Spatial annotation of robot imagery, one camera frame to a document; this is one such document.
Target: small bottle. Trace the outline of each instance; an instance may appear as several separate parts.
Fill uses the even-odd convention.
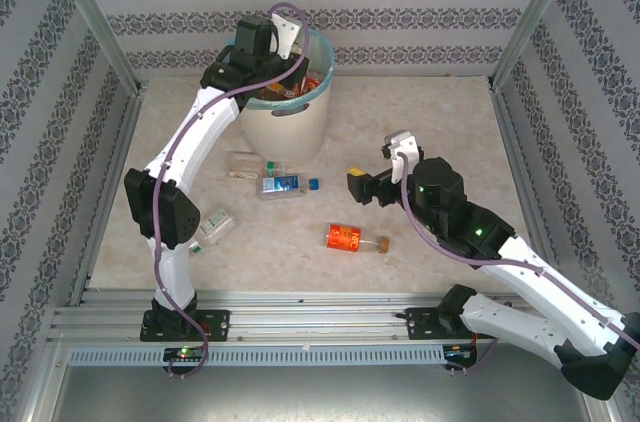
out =
[[[236,219],[225,209],[219,208],[208,217],[202,217],[194,234],[197,246],[189,246],[190,253],[196,254],[202,247],[211,247],[236,226]]]
[[[265,161],[258,154],[250,152],[229,152],[227,165],[229,177],[238,179],[279,177],[287,173],[287,165],[284,162]]]
[[[262,200],[300,197],[309,190],[318,190],[318,179],[306,180],[300,175],[289,174],[281,177],[263,177],[258,179],[257,194]]]
[[[330,249],[379,252],[380,254],[386,254],[389,251],[389,237],[357,227],[329,224],[325,239]]]

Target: enclosure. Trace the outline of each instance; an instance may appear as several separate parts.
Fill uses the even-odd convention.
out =
[[[0,1],[0,420],[640,420],[637,356],[608,402],[508,344],[467,379],[420,367],[430,356],[389,314],[454,284],[528,306],[430,251],[401,208],[356,204],[345,175],[389,168],[384,137],[410,130],[573,283],[639,311],[640,0]],[[335,50],[323,146],[292,168],[320,190],[258,200],[224,169],[249,149],[239,122],[220,137],[191,197],[239,226],[191,275],[237,322],[217,369],[180,386],[138,340],[156,284],[123,178],[164,147],[240,17],[280,1]],[[328,222],[390,251],[328,251]],[[359,362],[296,367],[309,342]]]

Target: bucket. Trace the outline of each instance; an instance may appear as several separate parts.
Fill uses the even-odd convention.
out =
[[[251,98],[240,114],[242,131],[251,150],[266,160],[300,165],[315,157],[322,147],[335,56],[331,43],[315,30],[311,30],[307,58],[309,72],[325,75],[318,87],[284,101]]]

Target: marble floor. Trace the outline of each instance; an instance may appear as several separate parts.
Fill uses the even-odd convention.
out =
[[[150,82],[125,164],[139,169],[157,155],[187,113],[197,78]],[[351,166],[372,174],[390,167],[384,136],[411,130],[427,157],[444,157],[462,174],[470,200],[526,234],[515,186],[484,78],[336,77],[329,127],[320,153],[290,172],[320,178],[304,197],[261,201],[255,181],[225,173],[227,151],[248,150],[234,122],[205,160],[190,195],[203,215],[224,206],[239,226],[191,259],[196,289],[329,292],[445,292],[461,283],[511,292],[499,282],[436,254],[413,231],[399,206],[366,207],[351,198]],[[328,222],[365,227],[391,239],[389,253],[327,249]],[[122,180],[91,286],[153,288],[152,256],[131,220]]]

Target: trash bin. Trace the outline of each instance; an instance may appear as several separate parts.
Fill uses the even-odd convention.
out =
[[[331,43],[315,30],[307,57],[309,72],[325,75],[318,87],[284,101],[251,98],[240,115],[251,150],[267,160],[300,165],[312,159],[324,142],[335,56]]]

